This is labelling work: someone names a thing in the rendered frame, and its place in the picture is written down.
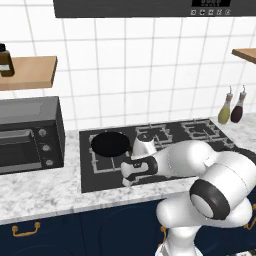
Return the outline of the navy drawer front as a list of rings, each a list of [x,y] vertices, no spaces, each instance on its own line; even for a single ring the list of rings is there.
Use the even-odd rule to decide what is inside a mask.
[[[0,256],[86,256],[77,214],[0,225]]]

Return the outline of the dark grey toaster oven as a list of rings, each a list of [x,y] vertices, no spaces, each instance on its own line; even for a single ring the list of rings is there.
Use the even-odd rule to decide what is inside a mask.
[[[0,166],[0,175],[64,166],[65,130],[58,96],[0,100],[0,132],[25,129],[33,132],[39,162]],[[38,134],[40,129],[47,131],[46,136]],[[42,150],[45,144],[50,151]],[[46,166],[46,160],[53,160],[53,166]]]

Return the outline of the brown glass bottle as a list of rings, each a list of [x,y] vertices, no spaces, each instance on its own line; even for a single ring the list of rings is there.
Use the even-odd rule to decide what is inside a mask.
[[[3,43],[0,43],[0,75],[11,77],[15,74],[10,52]]]

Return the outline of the wooden wall shelf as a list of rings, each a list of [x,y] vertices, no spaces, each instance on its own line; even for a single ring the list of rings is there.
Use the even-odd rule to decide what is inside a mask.
[[[233,49],[232,54],[256,64],[256,48]]]
[[[12,59],[15,74],[0,75],[0,91],[43,89],[53,86],[57,67],[56,56],[15,57]]]

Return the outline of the dark grey range hood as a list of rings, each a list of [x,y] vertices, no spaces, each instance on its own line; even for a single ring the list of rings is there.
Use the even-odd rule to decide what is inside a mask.
[[[256,0],[53,0],[57,18],[256,16]]]

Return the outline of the yellow oil bottle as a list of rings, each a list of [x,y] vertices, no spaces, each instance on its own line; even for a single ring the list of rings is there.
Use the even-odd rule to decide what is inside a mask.
[[[226,99],[225,99],[224,105],[223,105],[223,107],[221,108],[221,110],[218,114],[218,122],[220,124],[226,124],[229,120],[229,117],[230,117],[230,103],[231,103],[232,98],[233,98],[233,93],[232,93],[232,91],[229,91],[226,94]]]

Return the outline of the black gas hob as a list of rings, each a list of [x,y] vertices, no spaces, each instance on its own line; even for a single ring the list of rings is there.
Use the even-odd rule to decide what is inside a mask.
[[[102,157],[96,154],[91,142],[103,132],[119,132],[129,138],[131,150],[118,157]],[[256,164],[256,152],[237,146],[210,119],[194,119],[187,121],[144,124],[137,126],[111,127],[99,130],[79,132],[81,191],[83,193],[121,188],[121,163],[128,160],[137,136],[149,137],[154,140],[157,151],[173,143],[185,140],[202,140],[215,151],[236,151],[248,156]]]

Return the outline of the black frying pan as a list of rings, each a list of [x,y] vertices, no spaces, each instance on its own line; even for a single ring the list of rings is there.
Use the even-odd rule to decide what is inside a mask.
[[[131,150],[129,138],[119,132],[103,132],[92,139],[93,151],[102,157],[118,157]]]

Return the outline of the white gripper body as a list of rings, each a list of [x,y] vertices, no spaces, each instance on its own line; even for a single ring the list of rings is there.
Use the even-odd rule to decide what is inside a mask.
[[[134,185],[136,183],[136,179],[133,179],[133,180],[128,180],[127,178],[123,177],[123,180],[122,180],[122,184],[125,186],[125,187],[131,187],[132,185]]]

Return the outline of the glass toaster oven door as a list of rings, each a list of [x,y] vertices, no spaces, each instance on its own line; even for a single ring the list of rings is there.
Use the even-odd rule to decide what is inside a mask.
[[[0,166],[38,163],[39,156],[30,129],[0,132]]]

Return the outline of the dark vinegar bottle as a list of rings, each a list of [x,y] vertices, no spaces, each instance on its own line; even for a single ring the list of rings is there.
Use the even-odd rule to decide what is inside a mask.
[[[236,106],[234,107],[234,109],[232,110],[231,116],[230,116],[230,120],[233,123],[238,123],[243,115],[243,103],[245,100],[247,93],[245,90],[243,90],[240,95],[239,95],[239,99],[238,102],[236,104]]]

